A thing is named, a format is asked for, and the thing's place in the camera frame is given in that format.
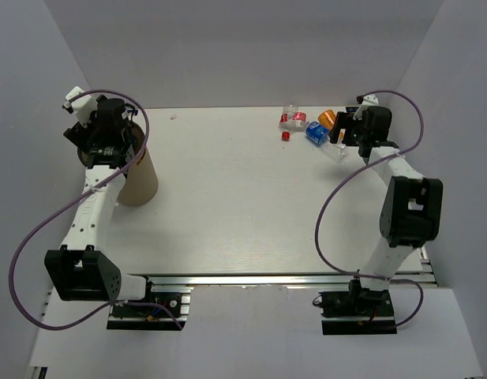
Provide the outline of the orange juice bottle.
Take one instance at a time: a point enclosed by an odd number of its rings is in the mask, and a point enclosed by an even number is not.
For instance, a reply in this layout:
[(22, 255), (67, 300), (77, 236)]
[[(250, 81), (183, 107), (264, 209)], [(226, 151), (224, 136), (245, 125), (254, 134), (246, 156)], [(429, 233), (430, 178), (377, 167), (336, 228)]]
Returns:
[(331, 131), (335, 126), (336, 118), (337, 114), (332, 109), (327, 109), (318, 116), (317, 120), (328, 131)]

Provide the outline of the blue label bottle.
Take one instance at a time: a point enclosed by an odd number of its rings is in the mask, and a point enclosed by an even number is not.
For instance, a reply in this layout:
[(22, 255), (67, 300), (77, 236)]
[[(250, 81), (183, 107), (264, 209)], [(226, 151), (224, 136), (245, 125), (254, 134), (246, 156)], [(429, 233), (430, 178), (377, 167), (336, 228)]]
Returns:
[(336, 163), (341, 163), (347, 156), (345, 146), (331, 142), (329, 130), (319, 122), (309, 122), (305, 129), (306, 138)]

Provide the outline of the crushed red label bottle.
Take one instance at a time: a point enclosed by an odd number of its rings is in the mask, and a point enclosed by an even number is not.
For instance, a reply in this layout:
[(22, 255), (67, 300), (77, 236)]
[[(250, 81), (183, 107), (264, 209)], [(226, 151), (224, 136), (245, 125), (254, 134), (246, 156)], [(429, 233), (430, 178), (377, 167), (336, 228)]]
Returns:
[(279, 128), (295, 132), (304, 130), (306, 126), (306, 113), (300, 112), (297, 105), (288, 103), (283, 107)]

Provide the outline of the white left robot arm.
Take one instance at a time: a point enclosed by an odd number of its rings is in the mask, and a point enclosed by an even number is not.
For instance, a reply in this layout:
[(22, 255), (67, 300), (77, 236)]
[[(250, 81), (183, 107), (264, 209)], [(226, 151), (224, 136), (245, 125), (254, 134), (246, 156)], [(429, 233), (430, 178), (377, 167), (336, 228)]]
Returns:
[(133, 120), (137, 105), (122, 95), (88, 94), (74, 87), (64, 109), (77, 123), (64, 136), (77, 147), (85, 167), (83, 199), (67, 235), (44, 258), (63, 301), (130, 301), (141, 315), (152, 313), (157, 295), (143, 276), (124, 273), (109, 257), (107, 232), (130, 171), (146, 156), (148, 132)]

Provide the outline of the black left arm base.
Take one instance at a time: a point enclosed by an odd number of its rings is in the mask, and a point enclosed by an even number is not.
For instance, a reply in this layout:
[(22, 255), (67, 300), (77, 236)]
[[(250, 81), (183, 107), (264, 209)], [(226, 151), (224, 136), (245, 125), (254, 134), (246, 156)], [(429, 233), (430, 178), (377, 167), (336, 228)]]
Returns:
[(107, 329), (179, 332), (189, 315), (191, 291), (191, 287), (162, 284), (157, 278), (148, 278), (144, 299), (133, 300), (140, 305), (111, 307)]

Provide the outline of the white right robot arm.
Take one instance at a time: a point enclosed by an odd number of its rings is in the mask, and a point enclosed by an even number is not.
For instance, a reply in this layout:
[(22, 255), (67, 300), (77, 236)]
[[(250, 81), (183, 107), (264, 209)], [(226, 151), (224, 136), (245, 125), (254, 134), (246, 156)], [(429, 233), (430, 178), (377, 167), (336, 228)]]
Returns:
[(381, 301), (402, 263), (434, 240), (440, 229), (443, 183), (413, 169), (398, 145), (388, 140), (391, 119), (391, 111), (381, 106), (339, 112), (329, 133), (331, 143), (356, 147), (366, 166), (387, 187), (379, 217), (379, 242), (349, 286), (347, 305), (358, 315)]

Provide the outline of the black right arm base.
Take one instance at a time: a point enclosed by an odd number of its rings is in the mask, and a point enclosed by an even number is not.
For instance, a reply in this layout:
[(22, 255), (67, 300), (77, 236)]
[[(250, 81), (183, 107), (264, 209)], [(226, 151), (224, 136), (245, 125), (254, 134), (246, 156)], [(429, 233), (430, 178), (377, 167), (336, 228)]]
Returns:
[(397, 333), (389, 291), (371, 291), (359, 279), (352, 279), (346, 291), (320, 292), (312, 304), (321, 310), (324, 336)]

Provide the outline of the brown cardboard cylinder bin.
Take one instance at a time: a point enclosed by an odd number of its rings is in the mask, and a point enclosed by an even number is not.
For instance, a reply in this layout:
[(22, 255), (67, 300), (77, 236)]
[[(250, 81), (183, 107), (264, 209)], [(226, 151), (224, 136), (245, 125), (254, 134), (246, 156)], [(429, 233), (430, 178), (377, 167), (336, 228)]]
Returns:
[(110, 196), (111, 202), (137, 207), (148, 203), (157, 193), (159, 180), (144, 143), (144, 131), (131, 121), (119, 126), (96, 128), (88, 138), (88, 149), (80, 151), (86, 167), (84, 192), (78, 204), (88, 204), (96, 194), (109, 188), (107, 178), (122, 188)]

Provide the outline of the aluminium table front rail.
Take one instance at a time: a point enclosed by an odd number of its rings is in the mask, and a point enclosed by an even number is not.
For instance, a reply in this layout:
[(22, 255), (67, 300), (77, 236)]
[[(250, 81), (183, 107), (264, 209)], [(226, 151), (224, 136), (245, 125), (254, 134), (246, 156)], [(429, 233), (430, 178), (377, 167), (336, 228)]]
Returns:
[(184, 286), (208, 286), (208, 285), (329, 285), (348, 284), (352, 276), (342, 275), (236, 275), (236, 276), (145, 276), (147, 280), (156, 285), (184, 285)]

